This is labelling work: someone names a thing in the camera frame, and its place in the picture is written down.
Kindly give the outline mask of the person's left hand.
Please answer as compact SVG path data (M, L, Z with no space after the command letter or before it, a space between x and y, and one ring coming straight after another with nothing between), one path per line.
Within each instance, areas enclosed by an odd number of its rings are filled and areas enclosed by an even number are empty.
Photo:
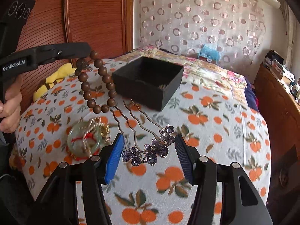
M6 91L6 102L1 102L1 132L10 134L18 127L22 101L21 86L22 76L19 75Z

